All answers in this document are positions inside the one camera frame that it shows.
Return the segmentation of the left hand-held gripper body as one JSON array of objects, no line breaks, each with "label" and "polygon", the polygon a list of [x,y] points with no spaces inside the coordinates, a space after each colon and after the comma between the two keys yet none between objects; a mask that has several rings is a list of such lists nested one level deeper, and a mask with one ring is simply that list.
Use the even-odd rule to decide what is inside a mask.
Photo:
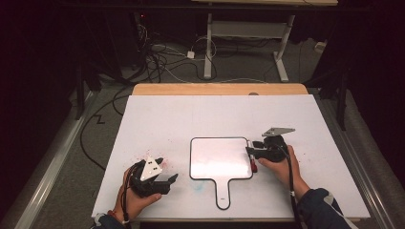
[{"label": "left hand-held gripper body", "polygon": [[130,173],[129,187],[141,198],[149,197],[153,194],[167,195],[170,186],[167,180],[156,181],[162,172],[162,168],[151,156],[146,160],[135,164],[135,169]]}]

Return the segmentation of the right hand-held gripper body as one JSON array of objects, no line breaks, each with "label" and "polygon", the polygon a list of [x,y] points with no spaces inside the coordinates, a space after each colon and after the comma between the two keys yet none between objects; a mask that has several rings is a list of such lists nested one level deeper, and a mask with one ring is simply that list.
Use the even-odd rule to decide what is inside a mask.
[{"label": "right hand-held gripper body", "polygon": [[263,133],[264,140],[262,141],[265,148],[255,148],[266,151],[266,156],[262,157],[271,162],[281,162],[289,156],[288,146],[285,143],[283,134],[294,132],[293,128],[271,127]]}]

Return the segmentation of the white marker with red cap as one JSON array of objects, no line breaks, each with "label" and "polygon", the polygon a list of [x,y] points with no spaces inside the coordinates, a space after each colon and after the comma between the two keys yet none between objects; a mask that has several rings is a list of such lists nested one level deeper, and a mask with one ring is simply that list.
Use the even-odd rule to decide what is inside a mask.
[{"label": "white marker with red cap", "polygon": [[[248,147],[251,149],[253,149],[253,146],[252,146],[252,144],[250,143],[250,141],[248,141],[247,142],[247,145],[248,145]],[[257,165],[256,165],[256,163],[255,163],[255,158],[254,158],[254,156],[253,156],[253,154],[251,154],[251,153],[248,153],[248,155],[249,155],[249,159],[250,159],[250,165],[251,165],[251,170],[252,170],[252,173],[257,173],[258,172],[258,168],[257,168]]]}]

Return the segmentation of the small whiteboard with handle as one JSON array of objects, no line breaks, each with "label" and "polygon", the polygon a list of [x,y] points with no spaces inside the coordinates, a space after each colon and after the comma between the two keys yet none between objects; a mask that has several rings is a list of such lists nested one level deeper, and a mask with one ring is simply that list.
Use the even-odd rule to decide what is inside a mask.
[{"label": "small whiteboard with handle", "polygon": [[189,175],[215,183],[216,205],[221,210],[231,205],[229,182],[253,176],[247,146],[244,137],[194,137],[190,141]]}]

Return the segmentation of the person's right hand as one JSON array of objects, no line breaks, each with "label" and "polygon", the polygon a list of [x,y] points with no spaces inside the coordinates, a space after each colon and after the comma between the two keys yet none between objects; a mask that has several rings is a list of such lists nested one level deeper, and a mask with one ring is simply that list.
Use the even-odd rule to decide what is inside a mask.
[{"label": "person's right hand", "polygon": [[265,158],[259,158],[258,162],[267,167],[288,189],[290,189],[289,174],[291,172],[295,198],[300,200],[309,190],[309,186],[301,177],[298,160],[290,145],[288,145],[288,152],[290,161],[285,159],[281,162],[271,162]]}]

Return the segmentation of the person's left hand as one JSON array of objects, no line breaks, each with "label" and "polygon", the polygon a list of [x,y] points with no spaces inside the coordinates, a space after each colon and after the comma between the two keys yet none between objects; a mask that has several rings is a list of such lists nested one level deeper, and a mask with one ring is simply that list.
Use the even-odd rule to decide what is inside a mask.
[{"label": "person's left hand", "polygon": [[161,194],[154,194],[146,198],[140,198],[130,188],[125,186],[126,177],[129,169],[124,172],[122,184],[118,190],[117,201],[113,209],[114,217],[119,221],[124,221],[124,212],[122,205],[126,205],[128,220],[134,220],[142,210],[161,199]]}]

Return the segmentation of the white table cover sheet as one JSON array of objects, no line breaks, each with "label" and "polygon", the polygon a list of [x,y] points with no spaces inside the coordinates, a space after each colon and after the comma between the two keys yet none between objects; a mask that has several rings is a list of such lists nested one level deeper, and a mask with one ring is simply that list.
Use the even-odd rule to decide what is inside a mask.
[{"label": "white table cover sheet", "polygon": [[132,95],[127,103],[93,212],[116,202],[123,172],[147,156],[163,160],[163,177],[176,175],[169,194],[140,214],[142,220],[290,220],[289,193],[267,168],[223,185],[230,206],[218,207],[216,185],[189,175],[193,138],[242,136],[259,140],[271,127],[289,130],[301,175],[312,188],[332,192],[349,219],[369,212],[313,96]]}]

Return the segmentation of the black metal stand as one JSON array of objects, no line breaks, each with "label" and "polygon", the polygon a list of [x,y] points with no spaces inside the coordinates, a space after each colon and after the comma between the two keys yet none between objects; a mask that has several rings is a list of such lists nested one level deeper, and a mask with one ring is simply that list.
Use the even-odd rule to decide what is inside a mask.
[{"label": "black metal stand", "polygon": [[345,109],[346,109],[346,92],[347,90],[347,75],[343,73],[340,79],[340,87],[338,90],[338,102],[336,111],[336,120],[342,131],[346,130],[345,127]]},{"label": "black metal stand", "polygon": [[76,78],[76,102],[77,102],[75,119],[79,120],[82,117],[85,109],[84,80],[82,76],[82,67],[80,63],[78,63],[76,66],[75,78]]}]

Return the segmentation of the aluminium floor rail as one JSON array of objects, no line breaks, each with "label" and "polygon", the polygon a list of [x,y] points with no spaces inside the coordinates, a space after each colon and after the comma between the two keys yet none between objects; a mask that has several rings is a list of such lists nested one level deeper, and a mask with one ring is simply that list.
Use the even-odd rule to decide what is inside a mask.
[{"label": "aluminium floor rail", "polygon": [[371,217],[360,219],[360,229],[399,229],[395,199],[401,191],[388,162],[353,99],[346,100],[343,130],[337,122],[337,101],[315,97]]},{"label": "aluminium floor rail", "polygon": [[97,97],[98,93],[86,93],[85,109],[80,116],[76,116],[78,107],[72,107],[22,193],[25,203],[12,229],[39,229],[39,221],[48,215],[53,216],[58,209],[56,200],[61,186],[60,176]]}]

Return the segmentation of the white metal desk frame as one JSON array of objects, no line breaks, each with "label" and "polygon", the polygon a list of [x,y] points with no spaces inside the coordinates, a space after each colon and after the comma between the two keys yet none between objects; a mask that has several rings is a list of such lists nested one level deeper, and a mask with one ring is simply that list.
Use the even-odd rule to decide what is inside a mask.
[{"label": "white metal desk frame", "polygon": [[[296,9],[299,7],[335,7],[338,0],[193,0],[194,2],[205,3],[208,7],[219,4],[230,4],[236,6],[252,5],[254,7],[289,7]],[[283,54],[292,30],[295,13],[290,13],[286,22],[266,23],[266,22],[236,22],[218,21],[212,18],[212,14],[207,15],[206,48],[204,55],[204,79],[212,79],[213,57],[217,47],[213,41],[216,37],[242,37],[242,38],[280,38],[281,44],[278,51],[273,53],[274,64],[282,82],[289,82],[288,75],[283,63]]]}]

